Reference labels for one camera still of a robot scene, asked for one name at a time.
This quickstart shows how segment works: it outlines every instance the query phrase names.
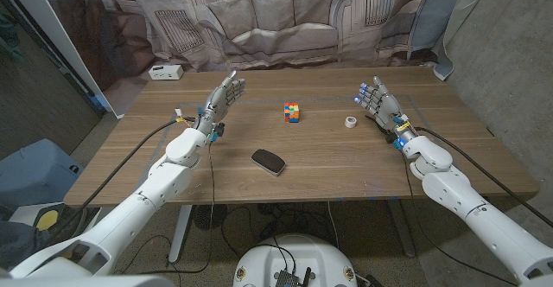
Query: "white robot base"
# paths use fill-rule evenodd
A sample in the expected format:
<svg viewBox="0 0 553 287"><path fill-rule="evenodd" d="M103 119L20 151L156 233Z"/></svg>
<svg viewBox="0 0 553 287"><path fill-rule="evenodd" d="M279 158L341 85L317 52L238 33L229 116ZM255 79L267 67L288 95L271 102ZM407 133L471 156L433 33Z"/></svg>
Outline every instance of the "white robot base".
<svg viewBox="0 0 553 287"><path fill-rule="evenodd" d="M284 263L281 250L275 246L273 238L267 239L251 248L238 262L234 272L234 287L261 287L261 286L294 286L283 279L281 271L287 268L296 280L296 285L308 287L356 287L355 272L349 259L336 247L322 239L306 234L282 234L276 236L278 246L289 251L296 261L282 250L286 258ZM310 279L306 285L305 274L311 269Z"/></svg>

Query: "table leg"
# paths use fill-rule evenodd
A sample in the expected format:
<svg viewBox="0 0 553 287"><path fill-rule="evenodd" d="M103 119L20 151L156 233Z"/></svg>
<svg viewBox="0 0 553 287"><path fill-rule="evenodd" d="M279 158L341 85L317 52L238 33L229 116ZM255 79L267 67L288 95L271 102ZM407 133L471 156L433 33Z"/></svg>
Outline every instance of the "table leg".
<svg viewBox="0 0 553 287"><path fill-rule="evenodd" d="M415 246L413 245L413 238L411 238L411 233L409 226L407 225L407 220L405 219L405 213L403 207L401 206L401 202L399 200L388 200L386 203L390 209L391 217L394 220L399 240L401 240L401 244L404 247L405 256L409 258L415 257L416 251Z"/></svg>
<svg viewBox="0 0 553 287"><path fill-rule="evenodd" d="M175 235L169 250L169 262L175 263L181 257L182 242L184 241L184 233L187 231L188 220L192 212L192 205L182 205L179 212L179 219L176 221Z"/></svg>

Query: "yellow object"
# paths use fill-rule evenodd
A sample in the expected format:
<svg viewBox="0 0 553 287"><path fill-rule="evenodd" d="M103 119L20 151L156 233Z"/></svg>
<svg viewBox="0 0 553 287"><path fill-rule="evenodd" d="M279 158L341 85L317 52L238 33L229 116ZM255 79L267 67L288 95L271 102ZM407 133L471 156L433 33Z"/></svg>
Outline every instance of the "yellow object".
<svg viewBox="0 0 553 287"><path fill-rule="evenodd" d="M409 125L410 125L410 123L407 122L407 123L405 123L405 124L399 126L399 127L397 128L397 131L402 131L402 130L404 130L405 128L409 127Z"/></svg>
<svg viewBox="0 0 553 287"><path fill-rule="evenodd" d="M36 223L36 228L39 231L44 231L49 227L53 226L54 223L58 220L58 212L55 210L50 210L49 212L42 215L42 217Z"/></svg>

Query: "tape roll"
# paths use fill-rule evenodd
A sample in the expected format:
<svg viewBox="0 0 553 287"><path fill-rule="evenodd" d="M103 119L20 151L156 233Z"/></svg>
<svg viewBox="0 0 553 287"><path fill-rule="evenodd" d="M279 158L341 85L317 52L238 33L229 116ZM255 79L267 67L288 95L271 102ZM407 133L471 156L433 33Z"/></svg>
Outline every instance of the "tape roll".
<svg viewBox="0 0 553 287"><path fill-rule="evenodd" d="M346 127L347 128L353 128L357 124L357 119L354 117L347 117L346 118Z"/></svg>

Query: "robotic hand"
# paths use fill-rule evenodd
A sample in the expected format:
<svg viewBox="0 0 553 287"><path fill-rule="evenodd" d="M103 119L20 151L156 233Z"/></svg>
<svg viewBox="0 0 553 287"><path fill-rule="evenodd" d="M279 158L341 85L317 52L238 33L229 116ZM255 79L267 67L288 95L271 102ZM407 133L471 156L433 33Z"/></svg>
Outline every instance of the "robotic hand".
<svg viewBox="0 0 553 287"><path fill-rule="evenodd" d="M387 136L392 134L390 143L396 149L408 159L415 159L410 163L410 170L423 181L424 193L467 223L520 284L537 283L544 278L544 285L550 285L553 249L478 194L468 178L453 165L453 157L445 149L416 133L397 100L377 76L374 83L376 88L361 84L360 94L354 101L374 116L381 131L387 132Z"/></svg>
<svg viewBox="0 0 553 287"><path fill-rule="evenodd" d="M375 75L373 81L376 88L365 83L361 84L359 96L354 100L374 116L380 127L391 131L398 123L397 118L401 118L404 112L396 98L388 93L388 89L378 76Z"/></svg>
<svg viewBox="0 0 553 287"><path fill-rule="evenodd" d="M228 113L228 108L240 96L244 94L245 80L235 80L236 71L227 76L221 85L217 86L206 99L204 108L195 120L192 128L187 128L182 134L167 145L165 155L162 156L149 170L152 174L154 170L163 163L175 163L178 165L193 168L200 162L200 156L196 153L196 148L207 145L212 139L213 131Z"/></svg>
<svg viewBox="0 0 553 287"><path fill-rule="evenodd" d="M228 108L244 94L245 80L235 80L236 71L232 71L221 83L207 96L203 111L194 122L193 128L210 135L214 125L220 122L227 114Z"/></svg>

